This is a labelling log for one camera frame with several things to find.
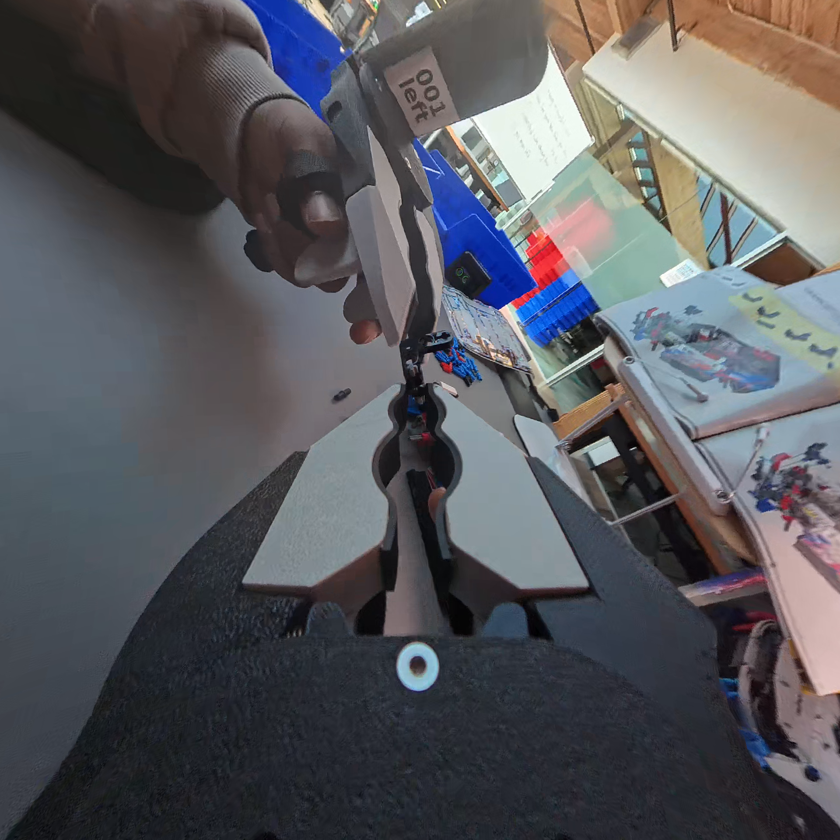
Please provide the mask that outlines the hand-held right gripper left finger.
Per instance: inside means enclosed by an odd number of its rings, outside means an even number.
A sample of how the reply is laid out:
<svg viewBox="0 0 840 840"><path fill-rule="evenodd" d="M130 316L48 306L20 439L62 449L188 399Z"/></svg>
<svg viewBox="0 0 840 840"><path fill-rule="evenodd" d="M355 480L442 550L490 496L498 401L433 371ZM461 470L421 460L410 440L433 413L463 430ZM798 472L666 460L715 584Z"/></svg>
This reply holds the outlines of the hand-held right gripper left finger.
<svg viewBox="0 0 840 840"><path fill-rule="evenodd" d="M403 388L393 385L313 444L248 567L252 592L331 602L353 616L393 592Z"/></svg>

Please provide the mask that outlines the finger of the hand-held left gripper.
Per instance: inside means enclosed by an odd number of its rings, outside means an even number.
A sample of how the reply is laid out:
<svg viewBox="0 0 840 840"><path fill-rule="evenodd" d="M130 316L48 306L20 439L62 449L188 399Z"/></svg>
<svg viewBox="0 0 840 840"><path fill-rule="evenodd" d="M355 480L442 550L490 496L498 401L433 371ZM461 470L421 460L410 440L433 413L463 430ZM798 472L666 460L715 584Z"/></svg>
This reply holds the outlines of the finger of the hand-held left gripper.
<svg viewBox="0 0 840 840"><path fill-rule="evenodd" d="M374 318L386 344L396 347L407 335L416 302L407 233L415 209L412 173L372 127L359 127L353 138L353 162L360 184L348 193L345 212Z"/></svg>
<svg viewBox="0 0 840 840"><path fill-rule="evenodd" d="M413 273L416 286L416 309L410 335L425 335L434 331L442 306L445 280L443 250L432 209L415 211L416 236L413 245Z"/></svg>

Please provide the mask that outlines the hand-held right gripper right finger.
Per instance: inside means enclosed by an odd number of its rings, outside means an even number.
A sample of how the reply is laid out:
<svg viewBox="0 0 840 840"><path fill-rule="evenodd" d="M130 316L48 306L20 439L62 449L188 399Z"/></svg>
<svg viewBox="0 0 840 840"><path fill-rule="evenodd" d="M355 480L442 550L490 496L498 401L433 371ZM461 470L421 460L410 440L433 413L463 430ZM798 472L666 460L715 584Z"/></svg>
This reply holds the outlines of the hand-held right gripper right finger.
<svg viewBox="0 0 840 840"><path fill-rule="evenodd" d="M428 387L430 468L444 488L429 568L442 606L485 622L507 602L581 595L589 579L525 453L441 385Z"/></svg>

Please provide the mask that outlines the black thin frame piece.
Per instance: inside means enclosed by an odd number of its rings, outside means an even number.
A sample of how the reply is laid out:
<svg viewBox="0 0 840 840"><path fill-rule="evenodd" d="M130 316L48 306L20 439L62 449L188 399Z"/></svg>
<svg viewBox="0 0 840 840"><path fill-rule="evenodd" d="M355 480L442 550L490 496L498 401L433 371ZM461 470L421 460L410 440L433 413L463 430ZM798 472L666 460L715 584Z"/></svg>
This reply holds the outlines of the black thin frame piece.
<svg viewBox="0 0 840 840"><path fill-rule="evenodd" d="M426 402L427 386L424 379L423 363L425 356L438 352L449 352L455 336L451 332L440 331L427 333L418 338L405 339L399 344L401 366L407 394L417 405Z"/></svg>

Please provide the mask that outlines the person's left forearm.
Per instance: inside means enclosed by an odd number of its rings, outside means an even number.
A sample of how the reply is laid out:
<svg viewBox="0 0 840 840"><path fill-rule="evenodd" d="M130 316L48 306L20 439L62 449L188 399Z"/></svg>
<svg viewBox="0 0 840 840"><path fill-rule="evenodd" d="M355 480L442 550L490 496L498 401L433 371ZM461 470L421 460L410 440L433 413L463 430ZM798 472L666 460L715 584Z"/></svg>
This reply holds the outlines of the person's left forearm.
<svg viewBox="0 0 840 840"><path fill-rule="evenodd" d="M239 1L97 1L64 2L62 14L60 32L82 67L126 91L152 140L239 203L247 121L266 102L302 102L274 71L253 10Z"/></svg>

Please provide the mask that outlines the person's left hand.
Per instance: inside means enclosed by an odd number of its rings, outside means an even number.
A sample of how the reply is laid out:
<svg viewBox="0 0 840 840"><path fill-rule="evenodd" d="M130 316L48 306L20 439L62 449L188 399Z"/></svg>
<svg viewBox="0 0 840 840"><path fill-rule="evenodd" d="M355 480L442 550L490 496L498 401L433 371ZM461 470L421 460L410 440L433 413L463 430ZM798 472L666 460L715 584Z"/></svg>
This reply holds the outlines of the person's left hand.
<svg viewBox="0 0 840 840"><path fill-rule="evenodd" d="M242 213L258 231L271 269L294 282L295 265L313 238L341 238L348 231L343 206L329 195L312 193L301 200L308 226L303 234L283 217L277 188L289 154L309 151L333 158L335 143L329 128L299 101L276 99L262 103L248 119L241 139L239 190Z"/></svg>

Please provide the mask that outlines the black small device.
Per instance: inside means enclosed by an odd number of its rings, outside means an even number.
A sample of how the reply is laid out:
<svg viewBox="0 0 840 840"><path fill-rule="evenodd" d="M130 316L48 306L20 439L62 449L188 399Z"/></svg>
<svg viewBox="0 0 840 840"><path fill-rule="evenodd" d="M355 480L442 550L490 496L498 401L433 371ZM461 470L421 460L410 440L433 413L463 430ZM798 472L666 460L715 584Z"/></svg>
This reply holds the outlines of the black small device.
<svg viewBox="0 0 840 840"><path fill-rule="evenodd" d="M470 300L480 298L491 284L487 270L468 250L446 267L444 278L450 287Z"/></svg>

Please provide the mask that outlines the holographic sticker sheet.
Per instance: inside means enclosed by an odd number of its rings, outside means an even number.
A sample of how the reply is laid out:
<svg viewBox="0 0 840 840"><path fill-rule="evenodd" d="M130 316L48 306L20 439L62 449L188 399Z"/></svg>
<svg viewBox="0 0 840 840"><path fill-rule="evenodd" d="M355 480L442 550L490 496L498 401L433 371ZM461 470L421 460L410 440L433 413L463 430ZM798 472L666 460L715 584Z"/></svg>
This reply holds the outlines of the holographic sticker sheet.
<svg viewBox="0 0 840 840"><path fill-rule="evenodd" d="M531 373L529 351L501 311L449 286L443 287L441 302L454 335L468 352L498 366Z"/></svg>

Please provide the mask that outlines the white monitor stand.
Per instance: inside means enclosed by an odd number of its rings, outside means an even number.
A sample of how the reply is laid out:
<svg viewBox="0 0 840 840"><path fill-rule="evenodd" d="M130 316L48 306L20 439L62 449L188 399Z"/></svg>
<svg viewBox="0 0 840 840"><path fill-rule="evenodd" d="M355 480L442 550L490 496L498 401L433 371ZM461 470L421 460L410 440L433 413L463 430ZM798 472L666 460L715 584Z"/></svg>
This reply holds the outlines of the white monitor stand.
<svg viewBox="0 0 840 840"><path fill-rule="evenodd" d="M572 490L577 493L583 501L592 505L580 478L576 477L576 472L571 464L571 457L569 456L571 444L577 438L582 437L585 433L592 431L601 421L605 421L610 418L613 414L618 413L619 410L623 409L625 406L631 406L633 401L628 401L626 397L628 397L628 394L624 394L621 398L609 402L606 407L596 412L589 420L575 427L571 432L562 438L557 438L556 433L549 430L548 426L523 415L515 415L513 421L518 434L526 447L527 454L546 463L557 476L566 481L567 484L570 483ZM751 466L754 458L760 452L761 447L767 440L769 434L770 425L768 423L762 423L757 426L757 432L753 441L754 446L752 448L752 454L743 471L743 476L738 478L736 481L735 490L730 492L726 492L721 488L712 488L710 490L710 501L714 502L714 504L711 505L713 509L712 512L714 512L716 516L722 517L728 515L728 511L733 507L734 499L738 493L738 484L746 476L749 467ZM716 477L715 474L712 473L711 468L705 463L694 464L692 462L688 465L688 467L686 468L687 474L690 473L694 477L691 479L694 482L691 486L698 491L700 484L703 481L708 484L713 483L713 480ZM684 491L678 491L663 500L658 500L649 504L644 508L626 515L625 517L609 521L607 524L613 528L623 527L629 522L665 509L683 498L687 498L686 493Z"/></svg>

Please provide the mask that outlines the whiteboard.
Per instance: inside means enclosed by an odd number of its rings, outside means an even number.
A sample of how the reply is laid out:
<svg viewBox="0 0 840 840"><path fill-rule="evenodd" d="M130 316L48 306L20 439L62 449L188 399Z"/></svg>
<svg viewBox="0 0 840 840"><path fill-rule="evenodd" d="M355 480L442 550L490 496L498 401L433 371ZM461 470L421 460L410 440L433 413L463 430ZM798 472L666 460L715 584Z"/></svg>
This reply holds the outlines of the whiteboard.
<svg viewBox="0 0 840 840"><path fill-rule="evenodd" d="M472 121L527 200L548 188L593 143L551 49L542 80L531 93Z"/></svg>

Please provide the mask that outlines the pile of blue pins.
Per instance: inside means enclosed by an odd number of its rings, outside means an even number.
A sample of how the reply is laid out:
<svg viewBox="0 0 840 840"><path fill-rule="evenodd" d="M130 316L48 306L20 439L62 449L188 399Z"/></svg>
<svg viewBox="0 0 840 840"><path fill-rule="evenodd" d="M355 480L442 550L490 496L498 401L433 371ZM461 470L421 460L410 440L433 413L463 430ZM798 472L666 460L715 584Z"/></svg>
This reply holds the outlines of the pile of blue pins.
<svg viewBox="0 0 840 840"><path fill-rule="evenodd" d="M460 379L467 387L482 382L482 376L474 359L457 339L451 347L434 353L442 371Z"/></svg>

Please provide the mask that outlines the stack of red and blue bins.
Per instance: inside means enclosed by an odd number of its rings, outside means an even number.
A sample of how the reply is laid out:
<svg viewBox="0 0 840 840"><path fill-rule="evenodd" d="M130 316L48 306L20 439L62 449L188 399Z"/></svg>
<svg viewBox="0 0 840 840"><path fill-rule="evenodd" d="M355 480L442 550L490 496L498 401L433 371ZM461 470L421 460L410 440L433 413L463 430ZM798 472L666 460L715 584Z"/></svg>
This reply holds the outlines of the stack of red and blue bins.
<svg viewBox="0 0 840 840"><path fill-rule="evenodd" d="M527 235L525 266L535 284L511 302L519 324L528 338L546 348L570 333L599 308L572 265L550 236L538 227Z"/></svg>

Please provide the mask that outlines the instruction booklet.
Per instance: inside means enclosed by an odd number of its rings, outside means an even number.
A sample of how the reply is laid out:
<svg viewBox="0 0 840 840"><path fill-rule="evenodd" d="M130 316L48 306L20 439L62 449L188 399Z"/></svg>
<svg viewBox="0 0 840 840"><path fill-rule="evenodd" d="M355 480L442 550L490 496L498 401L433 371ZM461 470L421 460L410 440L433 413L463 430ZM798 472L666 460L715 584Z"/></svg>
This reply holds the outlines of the instruction booklet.
<svg viewBox="0 0 840 840"><path fill-rule="evenodd" d="M777 287L735 267L600 311L619 371L683 470L705 463L749 535L819 696L838 693L838 271Z"/></svg>

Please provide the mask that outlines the black round pad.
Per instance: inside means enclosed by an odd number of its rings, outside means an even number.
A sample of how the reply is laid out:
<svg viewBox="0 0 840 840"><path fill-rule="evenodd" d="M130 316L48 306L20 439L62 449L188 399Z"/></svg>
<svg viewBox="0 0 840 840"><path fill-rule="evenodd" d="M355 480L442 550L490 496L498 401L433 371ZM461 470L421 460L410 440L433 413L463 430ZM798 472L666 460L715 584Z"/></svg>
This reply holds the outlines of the black round pad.
<svg viewBox="0 0 840 840"><path fill-rule="evenodd" d="M1 5L1 109L145 205L186 216L224 201L194 163L165 153L129 101L83 75L66 43Z"/></svg>

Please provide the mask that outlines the black product box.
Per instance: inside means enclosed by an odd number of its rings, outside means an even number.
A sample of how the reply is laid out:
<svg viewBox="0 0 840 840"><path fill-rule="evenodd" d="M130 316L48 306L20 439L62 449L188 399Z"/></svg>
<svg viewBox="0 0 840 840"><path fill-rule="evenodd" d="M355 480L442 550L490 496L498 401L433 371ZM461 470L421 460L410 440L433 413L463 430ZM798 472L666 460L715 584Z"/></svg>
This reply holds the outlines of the black product box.
<svg viewBox="0 0 840 840"><path fill-rule="evenodd" d="M720 684L752 757L776 785L801 831L838 831L838 696L811 687L760 570L679 588L718 635Z"/></svg>

